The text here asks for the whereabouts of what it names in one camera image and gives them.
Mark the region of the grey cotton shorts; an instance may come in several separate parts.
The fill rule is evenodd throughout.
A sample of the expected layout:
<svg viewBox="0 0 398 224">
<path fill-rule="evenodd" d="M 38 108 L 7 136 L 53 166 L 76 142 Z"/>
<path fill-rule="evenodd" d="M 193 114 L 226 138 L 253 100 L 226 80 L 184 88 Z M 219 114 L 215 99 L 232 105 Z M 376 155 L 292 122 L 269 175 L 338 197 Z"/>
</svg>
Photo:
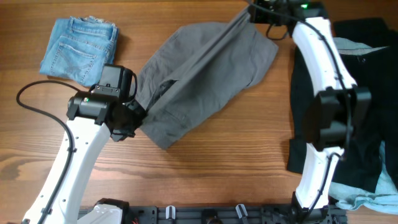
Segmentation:
<svg viewBox="0 0 398 224">
<path fill-rule="evenodd" d="M 251 23 L 247 8 L 229 23 L 181 26 L 139 73 L 136 100 L 147 111 L 141 131 L 159 148 L 169 148 L 257 85 L 277 51 Z"/>
</svg>

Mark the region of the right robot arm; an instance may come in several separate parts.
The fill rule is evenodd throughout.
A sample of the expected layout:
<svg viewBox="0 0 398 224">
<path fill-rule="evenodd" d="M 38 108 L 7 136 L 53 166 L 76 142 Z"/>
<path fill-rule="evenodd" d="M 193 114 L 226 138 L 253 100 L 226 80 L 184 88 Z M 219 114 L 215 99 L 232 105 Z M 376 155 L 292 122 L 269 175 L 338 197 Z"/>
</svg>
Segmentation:
<svg viewBox="0 0 398 224">
<path fill-rule="evenodd" d="M 307 152 L 301 181 L 292 195 L 287 223 L 322 223 L 331 216 L 328 189 L 336 165 L 371 102 L 357 86 L 333 41 L 321 2 L 249 1 L 251 22 L 286 26 L 307 66 L 314 99 L 302 120 Z"/>
</svg>

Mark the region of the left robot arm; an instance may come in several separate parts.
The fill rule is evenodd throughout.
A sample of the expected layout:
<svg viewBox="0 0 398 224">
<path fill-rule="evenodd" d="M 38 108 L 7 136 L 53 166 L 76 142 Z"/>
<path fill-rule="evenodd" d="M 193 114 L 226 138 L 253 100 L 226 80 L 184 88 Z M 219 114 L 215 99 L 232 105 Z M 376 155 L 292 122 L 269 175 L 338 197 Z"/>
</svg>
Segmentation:
<svg viewBox="0 0 398 224">
<path fill-rule="evenodd" d="M 146 117 L 135 100 L 137 76 L 106 64 L 99 83 L 68 102 L 63 142 L 49 175 L 23 223 L 125 223 L 129 203 L 102 198 L 80 215 L 80 204 L 94 164 L 109 139 L 133 138 Z"/>
</svg>

